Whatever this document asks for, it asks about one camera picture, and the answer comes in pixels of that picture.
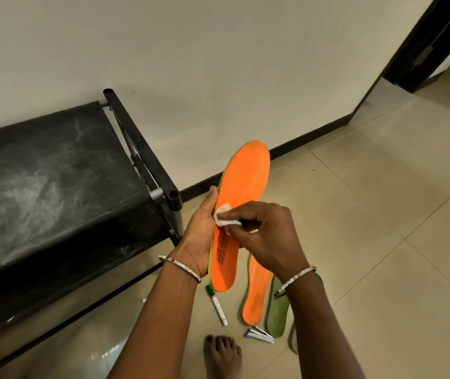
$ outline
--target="rhinestone bracelet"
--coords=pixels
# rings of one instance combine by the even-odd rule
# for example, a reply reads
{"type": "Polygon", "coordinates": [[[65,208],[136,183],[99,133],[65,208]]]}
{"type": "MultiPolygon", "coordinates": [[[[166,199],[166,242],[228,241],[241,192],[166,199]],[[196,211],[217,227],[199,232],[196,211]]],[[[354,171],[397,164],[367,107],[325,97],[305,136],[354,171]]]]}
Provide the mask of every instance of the rhinestone bracelet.
{"type": "Polygon", "coordinates": [[[196,273],[194,273],[192,269],[186,267],[183,263],[176,261],[174,258],[168,257],[166,255],[158,255],[158,259],[160,259],[162,262],[169,261],[174,263],[175,265],[181,267],[182,269],[193,275],[199,283],[202,282],[202,279],[200,279],[200,277],[196,273]]]}
{"type": "Polygon", "coordinates": [[[308,267],[307,269],[302,270],[301,272],[299,272],[297,275],[295,275],[293,278],[290,278],[289,280],[286,281],[286,283],[281,286],[279,288],[279,290],[277,290],[274,293],[274,299],[279,299],[281,297],[284,297],[286,295],[286,291],[284,293],[282,293],[289,285],[291,285],[293,282],[295,282],[298,278],[300,278],[302,275],[309,273],[310,271],[314,271],[316,272],[316,266],[311,266],[308,267]]]}

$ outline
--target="green cap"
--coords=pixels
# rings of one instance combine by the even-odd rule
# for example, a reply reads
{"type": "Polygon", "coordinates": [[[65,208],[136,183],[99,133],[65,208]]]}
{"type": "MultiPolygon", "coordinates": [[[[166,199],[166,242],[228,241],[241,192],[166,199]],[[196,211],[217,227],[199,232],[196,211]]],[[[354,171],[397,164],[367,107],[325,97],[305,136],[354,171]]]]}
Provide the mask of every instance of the green cap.
{"type": "Polygon", "coordinates": [[[213,288],[211,287],[211,285],[207,285],[207,286],[206,286],[206,290],[207,290],[207,292],[209,293],[209,295],[210,295],[211,298],[215,296],[214,290],[213,290],[213,288]]]}

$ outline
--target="person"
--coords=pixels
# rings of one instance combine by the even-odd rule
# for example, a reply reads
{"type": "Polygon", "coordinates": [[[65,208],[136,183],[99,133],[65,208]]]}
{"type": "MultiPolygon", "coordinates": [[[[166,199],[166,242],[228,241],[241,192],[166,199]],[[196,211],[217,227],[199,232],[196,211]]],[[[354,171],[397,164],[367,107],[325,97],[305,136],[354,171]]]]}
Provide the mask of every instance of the person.
{"type": "MultiPolygon", "coordinates": [[[[215,229],[211,214],[217,197],[218,191],[212,186],[170,254],[200,277],[207,274],[215,229]]],[[[288,208],[248,202],[218,217],[241,220],[243,226],[229,225],[227,233],[281,282],[310,266],[288,208]]],[[[164,263],[109,379],[180,376],[197,284],[183,268],[164,263]]],[[[302,275],[287,287],[286,294],[295,318],[302,377],[364,378],[316,274],[302,275]]],[[[242,350],[234,338],[208,336],[204,346],[211,377],[241,377],[242,350]]]]}

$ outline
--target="white tissue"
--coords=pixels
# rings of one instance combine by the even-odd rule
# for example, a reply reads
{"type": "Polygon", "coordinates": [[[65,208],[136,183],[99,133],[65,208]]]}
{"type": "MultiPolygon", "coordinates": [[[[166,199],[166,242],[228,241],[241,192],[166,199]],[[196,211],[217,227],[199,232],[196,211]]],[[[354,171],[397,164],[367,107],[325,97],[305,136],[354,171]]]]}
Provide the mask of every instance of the white tissue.
{"type": "Polygon", "coordinates": [[[216,209],[216,211],[214,212],[214,221],[216,222],[216,226],[218,227],[222,227],[222,226],[227,226],[227,225],[239,225],[241,226],[241,222],[237,221],[237,220],[232,220],[232,221],[225,221],[223,219],[218,219],[217,214],[219,213],[224,213],[225,211],[228,210],[232,210],[232,207],[230,207],[229,203],[225,203],[223,206],[220,206],[219,208],[216,209]]]}

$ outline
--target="bare foot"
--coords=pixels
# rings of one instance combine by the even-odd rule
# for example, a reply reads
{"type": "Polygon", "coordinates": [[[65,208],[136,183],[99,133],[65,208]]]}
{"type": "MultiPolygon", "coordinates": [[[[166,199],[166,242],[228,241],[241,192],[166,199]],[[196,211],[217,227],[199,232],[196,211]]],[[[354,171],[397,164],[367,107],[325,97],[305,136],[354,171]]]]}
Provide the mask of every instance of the bare foot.
{"type": "Polygon", "coordinates": [[[242,350],[234,338],[206,336],[204,357],[207,374],[211,379],[240,379],[242,371],[242,350]]]}

